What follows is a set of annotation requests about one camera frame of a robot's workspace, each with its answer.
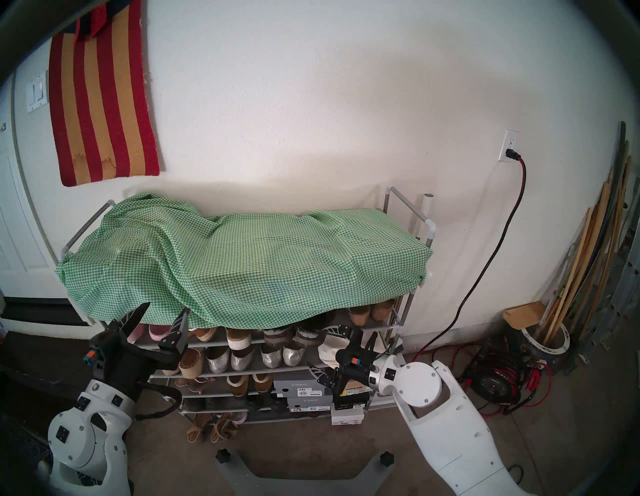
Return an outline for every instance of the pink shoe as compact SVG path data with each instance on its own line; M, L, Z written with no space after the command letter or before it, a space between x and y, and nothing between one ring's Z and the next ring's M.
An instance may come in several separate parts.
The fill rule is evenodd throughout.
M156 326L151 324L149 326L149 335L154 341L160 341L171 331L171 326Z
M149 324L138 324L136 328L131 331L131 334L129 334L127 341L129 341L131 344L134 344L138 339L140 339L140 337L147 331L148 328Z

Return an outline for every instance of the gray shoe box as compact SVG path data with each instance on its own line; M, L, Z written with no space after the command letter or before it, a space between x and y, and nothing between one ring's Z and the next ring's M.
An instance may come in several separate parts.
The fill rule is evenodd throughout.
M280 398L333 397L331 390L316 381L313 374L306 371L280 372L273 376L273 388Z
M309 396L299 398L287 398L290 412L318 412L330 411L333 396Z

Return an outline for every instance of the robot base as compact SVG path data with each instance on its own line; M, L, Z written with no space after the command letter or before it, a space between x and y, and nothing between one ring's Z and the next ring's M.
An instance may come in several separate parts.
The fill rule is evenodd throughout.
M352 479L313 481L295 479L263 479L255 476L238 454L231 450L218 450L218 471L234 487L237 496L373 496L394 469L394 456L378 453L362 471Z

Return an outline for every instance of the shoe box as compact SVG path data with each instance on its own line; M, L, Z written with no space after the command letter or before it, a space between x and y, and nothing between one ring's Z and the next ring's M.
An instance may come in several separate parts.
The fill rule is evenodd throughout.
M371 398L371 391L370 387L350 379L342 394L333 400L333 407L336 410L347 410L366 406Z
M331 425L332 426L348 426L360 424L364 420L364 408L349 408L348 410L336 410L335 406L331 406Z
M301 396L288 397L290 412L321 412L331 410L333 396Z
M318 384L309 370L275 374L273 388L279 398L332 397L331 390Z

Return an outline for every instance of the electrical outlet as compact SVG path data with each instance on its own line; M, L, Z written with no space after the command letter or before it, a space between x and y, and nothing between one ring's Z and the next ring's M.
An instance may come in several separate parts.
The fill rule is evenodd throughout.
M502 149L500 150L500 157L498 158L498 162L513 162L513 159L510 159L505 152L508 148L517 152L516 146L518 145L518 135L520 133L518 131L512 131L511 129L507 129L507 132L504 133L504 142L502 143Z

